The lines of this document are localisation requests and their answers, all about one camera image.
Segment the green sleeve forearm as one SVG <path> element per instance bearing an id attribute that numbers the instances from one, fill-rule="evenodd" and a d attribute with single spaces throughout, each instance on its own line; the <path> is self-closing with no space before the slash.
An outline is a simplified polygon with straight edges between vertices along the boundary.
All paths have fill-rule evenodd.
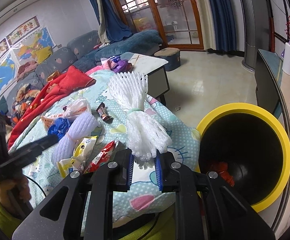
<path id="1" fill-rule="evenodd" d="M 9 239 L 12 238 L 14 231 L 21 222 L 21 219 L 10 214 L 0 203 L 0 229 Z"/>

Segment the left hand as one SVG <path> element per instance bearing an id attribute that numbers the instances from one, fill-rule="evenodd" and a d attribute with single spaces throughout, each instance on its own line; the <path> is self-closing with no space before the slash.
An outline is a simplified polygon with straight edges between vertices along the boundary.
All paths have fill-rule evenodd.
<path id="1" fill-rule="evenodd" d="M 20 187 L 19 196 L 23 202 L 31 200 L 31 194 L 29 189 L 29 181 L 25 176 L 16 180 L 4 180 L 0 181 L 0 204 L 11 214 L 17 215 L 18 212 L 8 196 L 8 192 L 13 188 Z"/>

